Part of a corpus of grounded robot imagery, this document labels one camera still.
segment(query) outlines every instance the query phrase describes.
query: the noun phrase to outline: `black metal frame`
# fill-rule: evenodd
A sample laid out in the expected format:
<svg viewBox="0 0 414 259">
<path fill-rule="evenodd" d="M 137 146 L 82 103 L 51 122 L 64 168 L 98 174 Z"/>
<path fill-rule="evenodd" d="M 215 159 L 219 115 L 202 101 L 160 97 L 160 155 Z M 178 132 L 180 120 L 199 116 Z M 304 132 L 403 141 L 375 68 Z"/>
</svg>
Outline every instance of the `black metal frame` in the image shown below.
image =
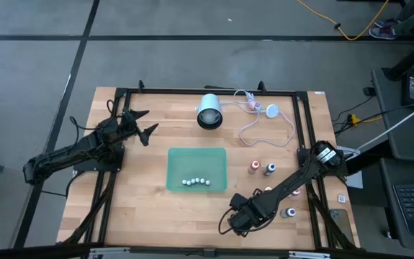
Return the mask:
<svg viewBox="0 0 414 259">
<path fill-rule="evenodd" d="M 216 89 L 211 89 L 211 88 L 207 88 L 207 89 L 180 89 L 180 88 L 145 88 L 144 83 L 142 81 L 139 81 L 138 84 L 138 88 L 117 88 L 116 89 L 116 96 L 117 93 L 122 93 L 125 92 L 127 94 L 126 98 L 125 98 L 125 105 L 130 105 L 130 97 L 131 94 L 216 94 L 216 95 L 233 95 L 235 93 L 235 90 L 233 89 L 220 89 L 220 88 L 216 88 Z M 303 103 L 303 107 L 305 109 L 305 119 L 307 122 L 307 131 L 309 132 L 309 136 L 310 136 L 310 144 L 313 145 L 315 144 L 315 133 L 314 133 L 314 129 L 313 129 L 313 125 L 312 125 L 312 117 L 311 117 L 311 113 L 310 113 L 310 106 L 309 106 L 309 100 L 307 97 L 307 92 L 305 91 L 267 91 L 266 87 L 264 86 L 263 82 L 260 82 L 258 85 L 257 90 L 252 90 L 249 91 L 251 93 L 253 93 L 255 96 L 285 96 L 285 97 L 290 97 L 292 98 L 292 105 L 294 108 L 294 114 L 295 114 L 295 127 L 297 129 L 297 133 L 298 133 L 298 141 L 299 141 L 299 146 L 300 149 L 305 149 L 306 145 L 305 145 L 305 139 L 304 139 L 304 135 L 302 133 L 302 123 L 301 123 L 301 115 L 300 115 L 300 107 L 299 107 L 299 101 L 301 101 Z M 95 186 L 95 190 L 94 193 L 98 194 L 99 193 L 99 188 L 100 188 L 100 184 L 98 183 L 99 179 L 96 182 L 96 186 Z M 321 178 L 317 179 L 318 181 L 318 187 L 319 187 L 319 194 L 321 197 L 321 201 L 324 205 L 324 207 L 327 209 L 327 200 L 326 200 L 326 193 L 325 193 L 325 188 L 323 185 L 323 180 Z M 98 239 L 98 243 L 103 243 L 104 242 L 104 237 L 105 237 L 105 233 L 106 233 L 106 229 L 107 229 L 107 221 L 109 219 L 109 211 L 110 211 L 110 204 L 111 201 L 110 199 L 112 199 L 112 195 L 109 198 L 109 201 L 106 202 L 106 205 L 103 208 L 103 217 L 102 217 L 102 223 L 99 229 L 99 239 Z M 309 201 L 309 208 L 310 208 L 310 218 L 311 218 L 311 223 L 312 223 L 312 233 L 313 233 L 313 237 L 314 237 L 314 242 L 315 242 L 315 247 L 316 248 L 321 248 L 322 244 L 321 244 L 321 240 L 320 240 L 320 230 L 318 228 L 318 220 L 317 220 L 317 214 L 316 214 L 316 210 L 315 210 L 315 206 L 314 204 L 310 201 L 309 199 L 309 194 L 308 194 L 308 201 Z M 91 236 L 91 231 L 92 231 L 92 226 L 90 226 L 90 229 L 88 229 L 87 233 L 90 233 L 89 236 Z M 333 237 L 332 234 L 330 232 L 330 229 L 326 227 L 326 232 L 328 235 L 328 241 L 329 241 L 329 247 L 335 247 L 334 246 L 334 241 L 333 241 Z M 86 236 L 88 241 L 91 241 L 91 237 Z M 171 248 L 171 251 L 175 251 L 178 248 Z M 229 249 L 228 250 L 230 252 L 230 254 L 233 254 L 233 251 L 240 251 L 240 250 L 234 250 L 234 249 Z M 285 253 L 285 250 L 276 250 L 279 251 L 278 253 L 281 255 L 282 253 Z"/>
<path fill-rule="evenodd" d="M 311 141 L 315 141 L 315 133 L 312 127 L 312 117 L 310 114 L 310 106 L 309 100 L 307 98 L 307 92 L 304 91 L 267 91 L 264 87 L 263 82 L 260 82 L 258 86 L 258 90 L 250 91 L 256 96 L 286 96 L 292 98 L 292 104 L 294 107 L 294 114 L 295 114 L 295 124 L 298 133 L 298 142 L 300 145 L 300 150 L 305 149 L 305 141 L 304 135 L 302 133 L 302 123 L 301 123 L 301 116 L 300 116 L 300 108 L 299 108 L 299 101 L 303 103 L 303 107 L 305 109 L 305 119 L 307 121 L 307 130 L 309 132 L 309 136 Z M 138 93 L 138 94 L 217 94 L 217 95 L 233 95 L 235 90 L 233 89 L 169 89 L 169 88 L 144 88 L 144 84 L 142 81 L 139 83 L 138 88 L 117 88 L 116 95 L 121 93 L 126 93 L 127 96 L 125 98 L 125 105 L 130 105 L 130 95 L 131 93 Z M 104 244 L 104 236 L 107 229 L 107 222 L 109 219 L 109 211 L 110 211 L 110 204 L 112 200 L 112 192 L 113 186 L 115 185 L 115 177 L 117 172 L 111 172 L 109 177 L 109 182 L 107 186 L 107 190 L 104 191 L 105 193 L 108 191 L 108 197 L 105 197 L 104 194 L 99 197 L 100 202 L 97 202 L 97 196 L 101 192 L 102 188 L 102 180 L 104 177 L 104 172 L 99 172 L 98 178 L 96 180 L 95 190 L 94 190 L 94 202 L 91 207 L 96 206 L 97 204 L 103 204 L 104 201 L 106 205 L 103 209 L 103 217 L 101 226 L 99 229 L 99 239 L 98 242 L 89 242 L 91 240 L 91 232 L 92 232 L 92 225 L 89 225 L 88 229 L 83 229 L 86 232 L 86 240 L 83 244 L 77 244 L 78 240 L 80 239 L 80 234 L 73 235 L 69 237 L 63 244 L 61 245 L 53 245 L 53 246 L 45 246 L 45 247 L 29 247 L 29 248 L 15 248 L 14 250 L 0 250 L 0 258 L 72 258 L 77 256 L 82 256 L 85 258 L 87 255 L 97 255 L 98 258 L 102 258 L 102 255 L 94 254 L 94 249 L 96 248 L 108 248 L 122 252 L 122 253 L 172 253 L 172 254 L 184 254 L 184 255 L 201 255 L 204 257 L 215 257 L 219 255 L 261 255 L 261 256 L 279 256 L 282 258 L 288 258 L 291 255 L 295 256 L 296 253 L 325 253 L 330 254 L 333 257 L 337 258 L 408 258 L 408 257 L 397 257 L 396 255 L 386 255 L 386 254 L 377 254 L 377 253 L 368 253 L 364 250 L 349 248 L 348 250 L 339 250 L 334 249 L 333 247 L 322 247 L 320 241 L 320 232 L 318 229 L 317 224 L 317 215 L 311 214 L 311 223 L 312 223 L 312 230 L 313 230 L 313 237 L 315 242 L 315 249 L 311 251 L 304 251 L 304 250 L 265 250 L 265 249 L 224 249 L 224 248 L 192 248 L 192 247 L 117 247 L 117 246 L 106 246 Z M 325 196 L 325 202 L 319 201 L 316 206 L 318 209 L 323 208 L 324 210 L 320 210 L 321 212 L 325 212 L 325 216 L 328 215 L 328 210 L 326 206 L 326 194 L 325 189 L 323 188 L 323 184 L 319 185 L 319 194 L 320 196 Z M 308 193 L 311 193 L 312 196 L 317 196 L 314 192 L 312 184 L 308 185 Z M 311 203 L 311 195 L 308 195 L 309 207 L 314 207 L 314 204 Z M 98 210 L 92 209 L 93 213 L 87 215 L 86 218 L 96 216 Z M 331 237 L 330 228 L 326 228 L 327 235 L 329 238 Z"/>
</svg>

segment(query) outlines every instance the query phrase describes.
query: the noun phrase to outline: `sneaker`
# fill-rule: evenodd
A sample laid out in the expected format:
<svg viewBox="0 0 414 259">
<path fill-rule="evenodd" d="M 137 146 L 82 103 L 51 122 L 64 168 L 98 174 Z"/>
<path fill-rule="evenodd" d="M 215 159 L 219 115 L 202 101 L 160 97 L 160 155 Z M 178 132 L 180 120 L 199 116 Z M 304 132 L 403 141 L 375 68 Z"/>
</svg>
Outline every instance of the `sneaker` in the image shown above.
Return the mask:
<svg viewBox="0 0 414 259">
<path fill-rule="evenodd" d="M 371 28 L 368 30 L 368 33 L 370 36 L 377 39 L 395 40 L 397 38 L 394 29 L 391 27 Z"/>
<path fill-rule="evenodd" d="M 398 22 L 395 19 L 387 19 L 385 21 L 375 21 L 374 25 L 378 26 L 379 28 L 390 27 Z"/>
</svg>

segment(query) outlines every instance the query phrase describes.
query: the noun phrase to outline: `translucent green tray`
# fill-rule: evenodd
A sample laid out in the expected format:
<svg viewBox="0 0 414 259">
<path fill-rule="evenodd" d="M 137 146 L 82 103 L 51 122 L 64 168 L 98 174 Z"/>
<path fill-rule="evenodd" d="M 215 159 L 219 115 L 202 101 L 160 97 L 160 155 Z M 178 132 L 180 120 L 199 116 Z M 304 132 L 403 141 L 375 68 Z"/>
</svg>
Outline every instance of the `translucent green tray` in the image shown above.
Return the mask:
<svg viewBox="0 0 414 259">
<path fill-rule="evenodd" d="M 210 185 L 196 183 L 187 186 L 182 183 L 193 178 L 209 180 Z M 224 191 L 227 187 L 224 148 L 171 148 L 168 151 L 167 190 Z"/>
</svg>

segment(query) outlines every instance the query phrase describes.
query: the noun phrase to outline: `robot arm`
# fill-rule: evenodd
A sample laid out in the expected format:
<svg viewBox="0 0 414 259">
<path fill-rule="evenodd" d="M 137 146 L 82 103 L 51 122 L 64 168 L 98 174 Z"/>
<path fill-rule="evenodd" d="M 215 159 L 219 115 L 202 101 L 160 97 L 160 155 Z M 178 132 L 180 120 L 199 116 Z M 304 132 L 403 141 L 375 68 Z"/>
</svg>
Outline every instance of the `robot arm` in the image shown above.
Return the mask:
<svg viewBox="0 0 414 259">
<path fill-rule="evenodd" d="M 330 143 L 315 143 L 302 167 L 271 191 L 256 189 L 249 199 L 240 194 L 233 196 L 230 210 L 236 213 L 228 219 L 230 230 L 245 237 L 249 232 L 263 229 L 275 218 L 282 199 L 313 178 L 329 171 L 336 172 L 343 162 L 343 155 Z"/>
<path fill-rule="evenodd" d="M 136 124 L 136 119 L 148 112 L 124 109 L 119 116 L 120 123 L 117 121 L 118 117 L 112 116 L 100 122 L 92 133 L 82 137 L 77 143 L 29 159 L 23 167 L 24 180 L 26 183 L 36 184 L 46 180 L 56 171 L 90 159 L 112 161 L 115 156 L 114 149 L 120 147 L 123 140 L 133 135 L 138 135 L 142 144 L 147 146 L 149 136 L 158 124 L 141 131 Z"/>
</svg>

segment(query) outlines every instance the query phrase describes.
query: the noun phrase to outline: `wooden table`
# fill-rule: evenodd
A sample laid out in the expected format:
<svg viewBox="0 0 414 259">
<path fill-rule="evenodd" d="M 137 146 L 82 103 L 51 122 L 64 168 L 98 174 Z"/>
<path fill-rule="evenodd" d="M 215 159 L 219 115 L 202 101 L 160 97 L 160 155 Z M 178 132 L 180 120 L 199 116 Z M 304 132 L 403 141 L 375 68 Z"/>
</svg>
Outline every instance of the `wooden table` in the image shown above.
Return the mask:
<svg viewBox="0 0 414 259">
<path fill-rule="evenodd" d="M 115 88 L 97 88 L 91 105 L 87 127 L 95 127 L 109 116 L 106 101 L 113 99 Z M 317 140 L 328 140 L 336 146 L 328 105 L 323 92 L 308 92 L 313 127 Z M 218 234 L 218 222 L 229 209 L 234 193 L 249 197 L 255 188 L 274 187 L 297 170 L 296 149 L 298 136 L 286 147 L 276 147 L 259 142 L 253 147 L 244 145 L 238 131 L 252 122 L 255 114 L 246 114 L 237 106 L 223 107 L 224 121 L 220 128 L 207 131 L 197 124 L 194 108 L 201 95 L 132 94 L 130 107 L 134 110 L 150 110 L 138 120 L 141 128 L 159 123 L 150 137 L 150 144 L 143 147 L 131 137 L 124 142 L 125 159 L 117 174 L 112 207 L 107 226 L 107 245 L 156 246 L 156 247 L 221 247 L 256 249 L 313 250 L 314 241 L 304 186 L 298 196 L 284 199 L 279 209 L 294 207 L 296 217 L 276 219 L 264 230 L 250 233 L 246 238 L 232 232 Z M 243 101 L 237 96 L 236 101 Z M 221 101 L 232 101 L 232 96 L 220 96 Z M 292 100 L 282 96 L 259 96 L 257 100 L 266 107 L 277 104 L 294 122 Z M 306 146 L 309 137 L 305 114 L 300 104 L 302 126 Z M 251 141 L 269 138 L 283 142 L 292 128 L 281 117 L 260 120 L 243 136 Z M 167 154 L 171 147 L 223 147 L 228 157 L 228 188 L 220 193 L 180 193 L 167 191 Z M 262 165 L 276 164 L 276 172 L 269 177 L 257 173 L 250 175 L 247 167 L 253 160 Z M 356 226 L 346 187 L 335 177 L 325 177 L 325 188 L 330 209 L 345 209 L 349 215 L 355 243 L 359 246 Z M 96 183 L 96 172 L 84 173 L 77 178 L 69 191 L 58 241 L 69 237 L 88 213 Z M 346 203 L 338 203 L 338 195 L 346 197 Z M 100 215 L 96 218 L 92 240 L 97 240 Z M 327 246 L 323 219 L 318 215 L 321 239 Z"/>
</svg>

